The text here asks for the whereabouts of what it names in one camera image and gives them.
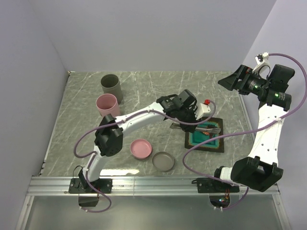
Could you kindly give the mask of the metal serving tongs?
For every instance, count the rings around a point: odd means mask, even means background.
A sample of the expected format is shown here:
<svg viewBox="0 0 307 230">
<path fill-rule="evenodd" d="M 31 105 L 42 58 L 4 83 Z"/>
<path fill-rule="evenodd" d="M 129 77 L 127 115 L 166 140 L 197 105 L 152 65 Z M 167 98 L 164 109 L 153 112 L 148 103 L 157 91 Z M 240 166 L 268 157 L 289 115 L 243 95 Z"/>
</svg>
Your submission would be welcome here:
<svg viewBox="0 0 307 230">
<path fill-rule="evenodd" d="M 172 123 L 170 128 L 171 129 L 181 129 L 180 125 L 177 123 Z M 199 131 L 202 133 L 210 133 L 210 134 L 220 134 L 221 129 L 217 127 L 196 127 L 195 131 Z"/>
</svg>

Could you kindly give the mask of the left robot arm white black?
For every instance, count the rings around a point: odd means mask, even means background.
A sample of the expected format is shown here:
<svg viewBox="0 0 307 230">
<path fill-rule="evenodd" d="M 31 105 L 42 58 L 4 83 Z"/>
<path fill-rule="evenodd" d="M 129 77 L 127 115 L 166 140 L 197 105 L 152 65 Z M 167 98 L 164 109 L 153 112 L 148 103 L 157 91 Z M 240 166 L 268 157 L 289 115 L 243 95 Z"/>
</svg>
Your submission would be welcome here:
<svg viewBox="0 0 307 230">
<path fill-rule="evenodd" d="M 78 174 L 81 189 L 87 193 L 96 189 L 103 168 L 102 158 L 119 153 L 124 137 L 133 131 L 174 118 L 179 121 L 183 131 L 193 132 L 196 122 L 200 121 L 206 111 L 205 105 L 198 104 L 196 97 L 189 90 L 184 90 L 179 95 L 162 96 L 149 106 L 127 115 L 113 117 L 107 114 L 99 127 L 93 130 L 94 150 L 88 153 L 90 159 Z"/>
</svg>

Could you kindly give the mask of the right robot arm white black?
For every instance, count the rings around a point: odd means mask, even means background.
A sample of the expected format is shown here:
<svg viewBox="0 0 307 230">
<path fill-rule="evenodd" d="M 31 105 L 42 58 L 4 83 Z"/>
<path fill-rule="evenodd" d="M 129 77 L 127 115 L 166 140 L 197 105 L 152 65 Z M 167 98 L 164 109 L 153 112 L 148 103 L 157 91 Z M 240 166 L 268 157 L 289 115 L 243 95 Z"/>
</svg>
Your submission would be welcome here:
<svg viewBox="0 0 307 230">
<path fill-rule="evenodd" d="M 232 182 L 264 192 L 281 179 L 283 169 L 278 166 L 278 145 L 283 115 L 288 113 L 292 100 L 285 91 L 294 74 L 294 69 L 276 64 L 269 77 L 263 79 L 250 67 L 240 65 L 233 74 L 218 81 L 230 91 L 256 95 L 260 104 L 259 131 L 250 154 L 236 161 L 233 167 L 221 166 L 216 169 L 212 179 L 214 190 L 221 192 Z"/>
</svg>

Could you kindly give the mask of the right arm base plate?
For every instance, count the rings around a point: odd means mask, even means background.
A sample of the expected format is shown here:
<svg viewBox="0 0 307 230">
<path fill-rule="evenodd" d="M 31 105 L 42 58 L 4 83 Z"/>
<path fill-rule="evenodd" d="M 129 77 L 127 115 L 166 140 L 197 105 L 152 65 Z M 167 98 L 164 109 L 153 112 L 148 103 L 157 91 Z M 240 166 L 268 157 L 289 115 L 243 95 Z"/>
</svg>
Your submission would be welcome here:
<svg viewBox="0 0 307 230">
<path fill-rule="evenodd" d="M 192 180 L 192 184 L 197 186 L 199 194 L 205 193 L 238 193 L 239 186 L 231 186 L 230 184 L 220 182 L 210 178 L 197 178 Z"/>
</svg>

